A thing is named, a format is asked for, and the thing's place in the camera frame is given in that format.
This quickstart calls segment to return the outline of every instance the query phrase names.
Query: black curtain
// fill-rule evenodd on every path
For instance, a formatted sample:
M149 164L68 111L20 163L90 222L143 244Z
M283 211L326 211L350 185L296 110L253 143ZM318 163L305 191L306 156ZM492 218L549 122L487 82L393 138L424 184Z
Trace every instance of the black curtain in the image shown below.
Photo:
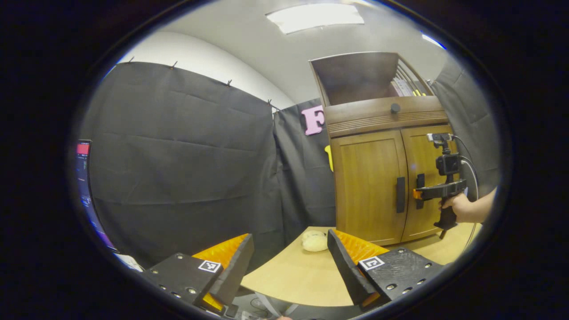
M90 184L121 253L148 268L252 233L249 270L284 245L267 103L208 77L122 63L103 79L80 134Z
M336 226L334 176L330 170L326 125L320 133L305 135L303 110L321 105L313 99L274 116L284 233L287 243L308 226Z
M445 109L452 131L466 145L457 141L462 155L470 158L476 169L479 183L479 197L492 191L501 179L498 169L500 164L500 146L496 123L491 108L498 108L498 100L485 90L455 59L448 57L443 70L432 84L432 89ZM462 166L461 177L468 181L468 198L475 200L475 185L470 170Z

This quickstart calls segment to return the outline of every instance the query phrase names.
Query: computer monitor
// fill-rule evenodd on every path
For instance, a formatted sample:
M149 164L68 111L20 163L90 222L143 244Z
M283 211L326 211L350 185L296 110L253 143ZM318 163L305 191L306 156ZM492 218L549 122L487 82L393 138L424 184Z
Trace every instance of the computer monitor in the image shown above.
M91 225L97 232L98 236L101 238L103 243L115 252L118 252L113 243L109 240L106 235L101 221L97 216L95 211L95 206L93 204L93 198L91 197L91 188L89 184L89 153L91 149L91 140L79 140L77 142L77 152L76 152L76 162L75 169L77 175L77 184L79 186L79 196L81 197L81 202L85 208L85 212Z

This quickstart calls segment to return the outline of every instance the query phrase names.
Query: wooden cabinet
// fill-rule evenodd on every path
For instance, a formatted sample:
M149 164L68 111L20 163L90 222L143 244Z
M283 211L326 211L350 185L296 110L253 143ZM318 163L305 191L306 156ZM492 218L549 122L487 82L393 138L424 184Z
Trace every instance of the wooden cabinet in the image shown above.
M397 178L407 181L407 161L398 130L332 140L336 181L336 228L379 244L397 243L405 227L409 189L397 194ZM397 212L397 197L403 197Z
M330 138L337 229L379 245L438 232L433 223L439 220L439 200L418 206L413 198L419 174L425 186L445 181L435 167L442 150L426 137L451 132L438 98L396 53L310 63ZM410 80L413 96L393 96L393 80Z

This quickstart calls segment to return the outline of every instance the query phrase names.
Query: table surface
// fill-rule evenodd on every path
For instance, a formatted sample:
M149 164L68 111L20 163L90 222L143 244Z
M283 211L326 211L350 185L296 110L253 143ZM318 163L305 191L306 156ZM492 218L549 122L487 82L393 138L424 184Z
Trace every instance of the table surface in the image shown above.
M335 227L308 227L328 233ZM329 250L308 252L302 234L278 255L243 277L241 285L290 303L311 306L352 306L344 280Z

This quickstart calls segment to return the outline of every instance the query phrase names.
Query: cabinet door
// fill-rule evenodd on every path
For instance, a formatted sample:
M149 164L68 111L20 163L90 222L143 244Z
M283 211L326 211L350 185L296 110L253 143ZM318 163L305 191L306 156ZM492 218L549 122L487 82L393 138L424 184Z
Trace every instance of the cabinet door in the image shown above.
M379 245L399 242L409 194L399 130L333 138L331 142L336 228ZM398 178L401 192L397 192ZM399 210L398 197L402 202Z
M417 208L417 200L413 198L413 189L417 187L417 177L424 174L424 186L433 186L444 183L446 176L439 175L435 166L436 158L442 155L442 148L435 148L432 142L427 140L427 133L452 133L449 125L426 126L418 128L402 129L401 136L407 155L407 167L409 168L409 205L407 208L407 221L401 241L409 241L440 231L433 224L439 221L439 201L431 199L423 202L422 208ZM454 141L449 143L452 152L456 152Z

